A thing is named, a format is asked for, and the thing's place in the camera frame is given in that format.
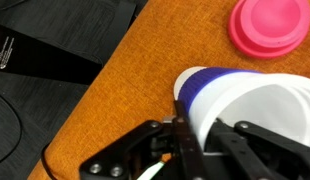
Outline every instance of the dark floor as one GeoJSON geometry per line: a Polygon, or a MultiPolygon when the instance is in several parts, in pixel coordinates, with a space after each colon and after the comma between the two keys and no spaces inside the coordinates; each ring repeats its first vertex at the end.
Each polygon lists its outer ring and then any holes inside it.
{"type": "MultiPolygon", "coordinates": [[[[27,0],[15,5],[20,1],[0,0],[0,9],[5,9],[0,10],[1,25],[87,60],[106,63],[99,58],[101,47],[119,0],[27,0]]],[[[12,104],[23,125],[17,149],[0,163],[0,179],[27,179],[41,149],[52,140],[87,88],[0,72],[0,94],[12,104]]],[[[7,111],[1,100],[0,107],[0,114],[7,111]]],[[[19,130],[14,116],[6,116],[12,119],[8,118],[11,126],[0,122],[0,147],[4,149],[3,142],[16,140],[19,130]]]]}

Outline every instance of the white label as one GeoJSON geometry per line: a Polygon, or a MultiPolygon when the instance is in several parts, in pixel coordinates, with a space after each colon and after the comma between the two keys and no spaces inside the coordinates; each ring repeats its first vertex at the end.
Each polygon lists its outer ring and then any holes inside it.
{"type": "Polygon", "coordinates": [[[13,51],[13,44],[15,38],[9,36],[6,37],[2,50],[0,51],[0,69],[4,69],[7,66],[11,53],[13,51]]]}

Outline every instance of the pink silicone cup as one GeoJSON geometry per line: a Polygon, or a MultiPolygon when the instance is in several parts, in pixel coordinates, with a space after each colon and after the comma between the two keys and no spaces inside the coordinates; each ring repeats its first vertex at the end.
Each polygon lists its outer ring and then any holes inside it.
{"type": "Polygon", "coordinates": [[[245,54],[266,59],[282,56],[296,48],[307,35],[309,26],[310,6],[307,0],[240,0],[230,17],[229,34],[235,46],[245,54]],[[270,5],[270,1],[279,4],[275,3],[272,9],[266,6],[270,5]],[[265,17],[263,8],[280,12],[265,17]]]}

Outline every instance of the black cable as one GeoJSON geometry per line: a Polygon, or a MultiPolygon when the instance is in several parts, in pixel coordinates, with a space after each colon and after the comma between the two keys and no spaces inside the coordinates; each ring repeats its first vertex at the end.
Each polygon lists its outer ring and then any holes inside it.
{"type": "Polygon", "coordinates": [[[19,117],[19,115],[16,112],[16,110],[14,109],[14,107],[12,106],[12,104],[9,103],[1,94],[0,94],[0,99],[2,99],[2,101],[13,111],[13,113],[15,115],[15,118],[17,119],[17,122],[18,122],[18,125],[19,125],[19,137],[18,137],[18,140],[17,140],[16,144],[14,145],[14,147],[11,149],[11,151],[8,154],[6,154],[2,159],[0,159],[0,163],[1,163],[5,159],[7,159],[16,150],[17,146],[21,142],[23,126],[22,126],[22,120],[19,117]]]}
{"type": "Polygon", "coordinates": [[[51,178],[52,180],[57,180],[57,178],[53,175],[53,173],[51,172],[48,164],[47,164],[47,161],[45,159],[45,150],[47,149],[48,145],[50,143],[48,143],[43,149],[42,149],[42,152],[41,152],[41,160],[42,160],[42,164],[43,164],[43,167],[44,167],[44,170],[46,171],[46,174],[49,176],[49,178],[51,178]]]}

